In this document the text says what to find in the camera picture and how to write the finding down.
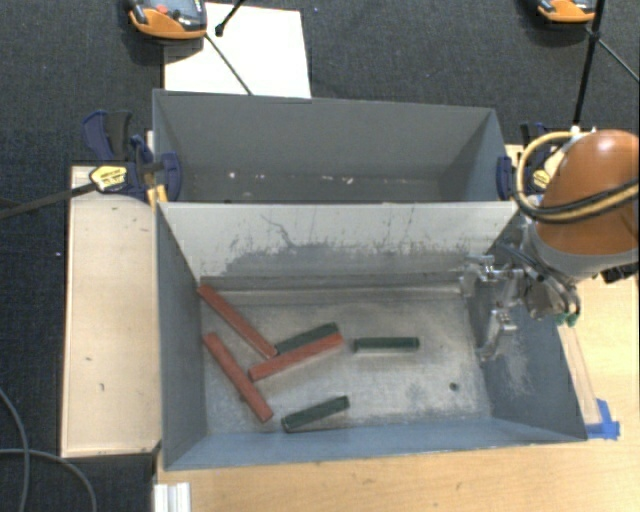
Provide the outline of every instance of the black pole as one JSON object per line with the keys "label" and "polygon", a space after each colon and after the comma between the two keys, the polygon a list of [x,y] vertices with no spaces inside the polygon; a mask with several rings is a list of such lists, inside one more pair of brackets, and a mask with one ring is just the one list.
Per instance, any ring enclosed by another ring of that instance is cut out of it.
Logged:
{"label": "black pole", "polygon": [[13,208],[7,208],[6,210],[0,211],[0,220],[15,217],[16,215],[21,215],[23,213],[29,213],[34,210],[38,210],[43,206],[49,206],[50,204],[55,204],[60,201],[66,201],[67,199],[71,199],[88,192],[94,192],[95,190],[95,184],[87,183],[86,185],[81,185],[80,187],[63,190],[62,192],[58,192],[57,194],[51,194],[50,196],[36,199],[35,201],[21,203],[17,206],[14,206]]}
{"label": "black pole", "polygon": [[240,9],[240,6],[245,3],[246,0],[238,0],[236,2],[236,4],[233,6],[233,9],[231,9],[231,12],[229,14],[227,14],[227,17],[222,20],[222,23],[220,23],[220,25],[216,26],[216,37],[222,37],[224,34],[224,27],[227,24],[227,22],[233,17],[233,15],[236,13],[236,11],[238,9]]}
{"label": "black pole", "polygon": [[11,199],[3,199],[2,197],[0,197],[1,208],[13,208],[14,206],[20,206],[20,203],[17,201],[12,201]]}
{"label": "black pole", "polygon": [[591,64],[593,63],[593,54],[596,50],[596,45],[600,40],[600,22],[602,21],[602,12],[604,11],[604,0],[598,0],[596,3],[596,14],[591,24],[591,32],[589,32],[589,46],[587,47],[587,57],[584,60],[584,68],[582,69],[582,79],[580,80],[580,92],[578,93],[578,100],[576,101],[576,110],[573,114],[573,124],[577,126],[580,124],[580,117],[582,116],[582,105],[584,103],[584,96],[587,92],[587,83],[589,82],[589,73],[591,72]]}

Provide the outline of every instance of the red wooden stick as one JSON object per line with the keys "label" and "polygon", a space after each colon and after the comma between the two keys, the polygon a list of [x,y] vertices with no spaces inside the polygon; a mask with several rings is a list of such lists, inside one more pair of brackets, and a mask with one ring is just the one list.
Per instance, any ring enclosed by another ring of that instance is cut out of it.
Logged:
{"label": "red wooden stick", "polygon": [[253,348],[267,359],[275,356],[278,351],[256,331],[231,304],[222,298],[211,286],[202,285],[198,294],[211,306],[235,331],[242,336]]}
{"label": "red wooden stick", "polygon": [[262,398],[260,392],[251,383],[242,371],[242,368],[238,365],[231,353],[222,344],[222,341],[214,333],[209,333],[203,337],[204,344],[211,352],[211,355],[218,361],[220,368],[225,373],[229,380],[233,383],[236,389],[247,401],[247,405],[251,407],[251,410],[260,419],[262,423],[267,421],[273,416],[273,411],[269,404]]}
{"label": "red wooden stick", "polygon": [[255,382],[265,377],[269,377],[275,373],[281,372],[291,365],[299,363],[309,357],[315,356],[332,348],[342,345],[344,340],[342,335],[337,332],[320,338],[318,341],[309,343],[300,348],[296,348],[290,352],[285,352],[279,356],[273,357],[268,361],[256,364],[249,368],[249,378]]}

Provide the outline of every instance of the bin floor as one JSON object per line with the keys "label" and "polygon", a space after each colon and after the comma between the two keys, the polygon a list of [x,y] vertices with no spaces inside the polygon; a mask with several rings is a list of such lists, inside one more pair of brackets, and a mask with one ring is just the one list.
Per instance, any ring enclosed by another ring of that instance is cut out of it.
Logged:
{"label": "bin floor", "polygon": [[[216,287],[216,279],[203,279]],[[204,386],[210,434],[280,431],[280,419],[341,395],[351,407],[313,428],[344,428],[490,416],[484,379],[457,283],[420,287],[300,288],[220,293],[271,343],[336,322],[345,345],[256,386],[274,411],[261,424],[203,346]],[[263,361],[204,302],[203,334],[216,332],[246,370]],[[354,353],[359,337],[420,339],[411,353]]]}

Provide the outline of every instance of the yellow cable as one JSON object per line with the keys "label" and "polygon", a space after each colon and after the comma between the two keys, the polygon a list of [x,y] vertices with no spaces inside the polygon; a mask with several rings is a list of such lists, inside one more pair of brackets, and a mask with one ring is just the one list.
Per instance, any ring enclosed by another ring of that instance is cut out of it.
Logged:
{"label": "yellow cable", "polygon": [[550,222],[570,221],[572,219],[581,217],[583,215],[597,214],[599,212],[606,210],[611,206],[615,206],[618,203],[621,203],[627,199],[630,199],[631,197],[633,197],[635,194],[638,193],[638,184],[636,183],[633,186],[625,188],[624,190],[621,190],[616,194],[602,198],[598,201],[595,201],[592,204],[588,204],[580,208],[576,208],[575,210],[571,210],[567,212],[548,213],[548,212],[545,212],[544,208],[538,208],[537,206],[530,203],[524,192],[525,190],[524,170],[525,170],[527,161],[529,160],[529,157],[542,144],[546,144],[547,142],[550,142],[552,140],[557,140],[557,139],[570,139],[573,136],[575,136],[575,133],[568,132],[568,131],[546,133],[545,135],[538,137],[536,140],[531,142],[531,144],[529,144],[525,148],[524,152],[522,153],[522,157],[518,162],[518,166],[516,168],[516,176],[515,176],[516,187],[515,187],[514,194],[517,196],[518,202],[525,204],[536,215],[537,219],[542,222],[544,222],[545,220]]}

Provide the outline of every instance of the gray metal box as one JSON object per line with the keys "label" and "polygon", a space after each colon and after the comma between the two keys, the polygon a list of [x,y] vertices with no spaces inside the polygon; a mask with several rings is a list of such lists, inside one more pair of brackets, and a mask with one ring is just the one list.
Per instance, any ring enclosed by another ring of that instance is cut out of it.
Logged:
{"label": "gray metal box", "polygon": [[[156,91],[154,115],[156,151],[179,152],[189,201],[157,216],[167,469],[586,438],[551,320],[516,309],[512,350],[483,365],[474,353],[493,290],[465,300],[458,278],[513,214],[494,201],[493,111]],[[258,382],[275,413],[261,424],[202,334],[217,332],[243,368],[261,357],[201,303],[201,283],[273,343],[327,322],[347,343]],[[421,346],[354,354],[366,336]],[[280,427],[343,394],[351,408],[321,430]]]}

